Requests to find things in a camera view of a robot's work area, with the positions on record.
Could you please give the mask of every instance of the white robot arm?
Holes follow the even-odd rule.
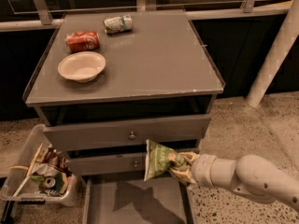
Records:
[[[200,187],[227,189],[256,203],[278,200],[299,212],[299,181],[262,157],[246,155],[235,161],[200,155],[192,176]]]

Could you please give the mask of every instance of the speckled floor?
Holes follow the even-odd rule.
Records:
[[[26,136],[40,122],[39,119],[0,122],[0,177],[7,175],[7,167],[13,163]],[[225,159],[257,154],[299,179],[298,144],[299,92],[291,92],[265,95],[256,109],[247,106],[242,97],[216,100],[200,152]],[[83,196],[80,192],[73,208],[17,206],[16,223],[80,223]],[[197,223],[299,223],[298,213],[282,203],[253,203],[223,189],[196,189],[192,201]]]

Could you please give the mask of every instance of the bowl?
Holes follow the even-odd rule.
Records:
[[[95,79],[105,66],[106,60],[102,55],[82,51],[64,58],[58,65],[58,73],[66,79],[85,83]]]

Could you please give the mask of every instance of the drawer handle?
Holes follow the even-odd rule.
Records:
[[[135,140],[136,139],[136,135],[134,134],[133,131],[130,132],[129,139],[130,140]]]
[[[139,167],[139,166],[140,166],[139,161],[135,161],[135,163],[134,163],[134,167],[137,168],[137,167]]]

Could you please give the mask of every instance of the can label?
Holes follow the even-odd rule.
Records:
[[[129,14],[104,20],[105,32],[109,35],[131,31],[133,20]]]
[[[99,35],[95,31],[78,31],[66,35],[65,42],[71,52],[97,49],[100,46]]]

